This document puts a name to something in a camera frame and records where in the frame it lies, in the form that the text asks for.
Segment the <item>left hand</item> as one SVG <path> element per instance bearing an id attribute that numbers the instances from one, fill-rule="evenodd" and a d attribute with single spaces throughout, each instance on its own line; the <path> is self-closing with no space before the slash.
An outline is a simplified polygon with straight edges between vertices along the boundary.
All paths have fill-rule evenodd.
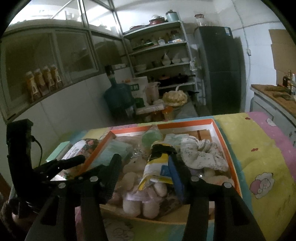
<path id="1" fill-rule="evenodd" d="M 23 232 L 26 229 L 17 224 L 13 220 L 13 212 L 9 205 L 9 202 L 6 200 L 1 206 L 1 231 L 5 232 Z"/>

